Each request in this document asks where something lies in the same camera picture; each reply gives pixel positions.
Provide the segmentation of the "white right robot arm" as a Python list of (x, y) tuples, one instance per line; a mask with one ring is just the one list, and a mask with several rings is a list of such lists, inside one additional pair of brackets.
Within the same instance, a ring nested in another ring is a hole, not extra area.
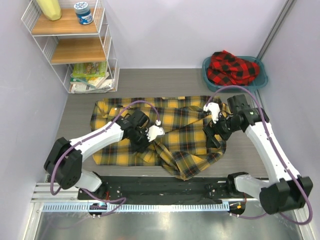
[(268, 181), (246, 172), (231, 173), (227, 176), (226, 193), (233, 198), (242, 193), (256, 198), (269, 215), (303, 208), (313, 182), (301, 176), (291, 164), (273, 134), (265, 111), (251, 107), (243, 94), (232, 96), (227, 102), (231, 113), (224, 113), (214, 102), (203, 107), (211, 116), (203, 129), (207, 146), (219, 148), (218, 138), (227, 141), (234, 132), (243, 131), (260, 156)]

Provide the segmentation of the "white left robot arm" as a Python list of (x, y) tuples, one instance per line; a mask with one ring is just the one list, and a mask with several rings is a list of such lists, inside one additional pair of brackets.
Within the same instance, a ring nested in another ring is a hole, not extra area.
[(107, 192), (107, 185), (94, 172), (84, 170), (82, 163), (97, 151), (123, 139), (130, 141), (135, 152), (143, 152), (150, 143), (163, 133), (157, 125), (149, 125), (150, 119), (142, 111), (126, 114), (112, 119), (105, 126), (79, 138), (55, 141), (45, 163), (44, 169), (51, 180), (60, 188), (85, 189), (93, 198), (100, 200)]

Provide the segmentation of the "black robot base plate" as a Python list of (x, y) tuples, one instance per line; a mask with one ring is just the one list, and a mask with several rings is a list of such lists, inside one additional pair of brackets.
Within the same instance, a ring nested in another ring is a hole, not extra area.
[(103, 176), (104, 199), (126, 198), (128, 205), (204, 205), (222, 200), (251, 199), (247, 193), (231, 191), (226, 177)]

